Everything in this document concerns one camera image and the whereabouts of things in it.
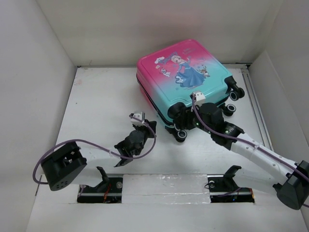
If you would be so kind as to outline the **teal pink suitcase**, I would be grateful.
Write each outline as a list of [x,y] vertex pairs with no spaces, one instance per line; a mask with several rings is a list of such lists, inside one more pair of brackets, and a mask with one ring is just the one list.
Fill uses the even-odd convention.
[[169,116],[172,107],[192,106],[191,93],[201,91],[206,102],[216,104],[231,116],[236,108],[226,104],[244,97],[232,73],[198,41],[189,39],[141,57],[137,62],[137,81],[165,129],[182,143],[188,130],[177,131]]

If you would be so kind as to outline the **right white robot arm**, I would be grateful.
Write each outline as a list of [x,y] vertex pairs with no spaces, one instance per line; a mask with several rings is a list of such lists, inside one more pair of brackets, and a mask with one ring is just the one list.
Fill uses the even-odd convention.
[[172,107],[169,116],[178,129],[198,128],[210,134],[218,145],[239,154],[270,175],[269,179],[246,171],[240,166],[232,166],[231,173],[225,173],[224,187],[258,189],[274,194],[287,207],[299,210],[309,197],[309,163],[293,160],[266,148],[251,138],[242,128],[225,121],[224,111],[214,103],[192,104],[186,107],[178,103]]

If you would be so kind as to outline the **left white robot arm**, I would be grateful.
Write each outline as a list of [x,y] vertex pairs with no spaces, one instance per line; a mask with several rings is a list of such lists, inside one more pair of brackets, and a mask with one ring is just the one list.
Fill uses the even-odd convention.
[[110,150],[82,139],[61,142],[48,150],[33,170],[33,180],[38,183],[36,171],[41,167],[46,178],[45,184],[51,191],[59,191],[70,184],[86,185],[96,191],[104,191],[109,183],[104,170],[108,156],[119,158],[117,167],[147,156],[152,150],[142,153],[148,139],[156,143],[156,121],[131,117],[134,130]]

